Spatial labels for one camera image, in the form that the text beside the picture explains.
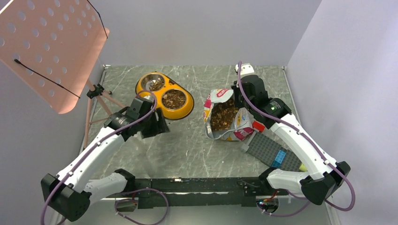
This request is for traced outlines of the cat food bag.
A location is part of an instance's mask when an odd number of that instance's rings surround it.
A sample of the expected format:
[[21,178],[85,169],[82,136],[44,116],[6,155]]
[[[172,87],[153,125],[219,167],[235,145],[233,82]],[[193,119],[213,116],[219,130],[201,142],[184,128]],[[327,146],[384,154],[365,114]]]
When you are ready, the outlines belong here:
[[235,107],[232,89],[213,89],[204,103],[205,135],[214,140],[242,141],[254,131],[253,116]]

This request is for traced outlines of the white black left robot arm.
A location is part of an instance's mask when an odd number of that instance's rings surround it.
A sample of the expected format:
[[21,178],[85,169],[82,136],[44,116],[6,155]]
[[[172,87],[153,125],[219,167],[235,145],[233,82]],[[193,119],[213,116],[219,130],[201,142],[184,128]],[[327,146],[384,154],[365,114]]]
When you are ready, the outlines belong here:
[[116,193],[128,197],[137,190],[135,176],[124,169],[115,170],[100,180],[92,180],[101,163],[130,137],[142,138],[169,132],[157,99],[135,97],[127,106],[109,116],[95,139],[68,166],[56,175],[46,174],[41,180],[45,206],[63,216],[78,220],[97,201]]

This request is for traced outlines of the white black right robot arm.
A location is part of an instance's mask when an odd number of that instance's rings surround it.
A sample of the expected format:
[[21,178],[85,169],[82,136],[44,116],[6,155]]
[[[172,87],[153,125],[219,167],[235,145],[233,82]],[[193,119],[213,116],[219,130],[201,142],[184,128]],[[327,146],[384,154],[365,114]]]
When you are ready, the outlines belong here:
[[307,169],[306,172],[292,172],[270,167],[260,176],[259,189],[263,194],[285,189],[301,193],[311,203],[321,205],[343,183],[353,191],[347,179],[351,170],[349,164],[336,161],[316,144],[291,109],[281,99],[268,96],[262,79],[257,75],[239,77],[231,88],[235,106],[247,109],[255,120],[282,139]]

